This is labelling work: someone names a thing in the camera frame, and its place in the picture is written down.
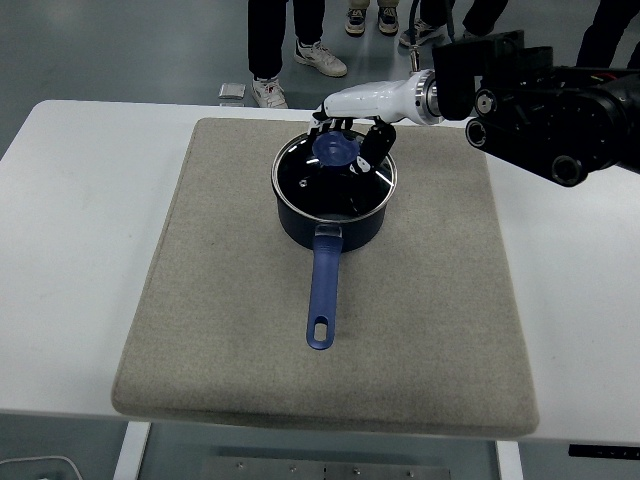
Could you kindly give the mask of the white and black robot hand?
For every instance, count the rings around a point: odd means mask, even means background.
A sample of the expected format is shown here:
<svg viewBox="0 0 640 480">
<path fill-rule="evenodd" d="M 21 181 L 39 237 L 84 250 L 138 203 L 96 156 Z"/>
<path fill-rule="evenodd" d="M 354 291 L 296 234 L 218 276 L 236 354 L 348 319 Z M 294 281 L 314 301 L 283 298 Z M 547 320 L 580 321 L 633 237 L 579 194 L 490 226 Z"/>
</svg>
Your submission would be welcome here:
<svg viewBox="0 0 640 480">
<path fill-rule="evenodd" d="M 430 105 L 437 98 L 431 93 L 434 84 L 434 72 L 423 70 L 407 80 L 370 82 L 329 95 L 309 123 L 313 155 L 329 169 L 354 174 L 372 171 L 395 143 L 395 123 L 405 119 L 421 126 L 440 122 L 438 108 Z M 361 141 L 347 137 L 355 119 L 374 122 Z"/>
</svg>

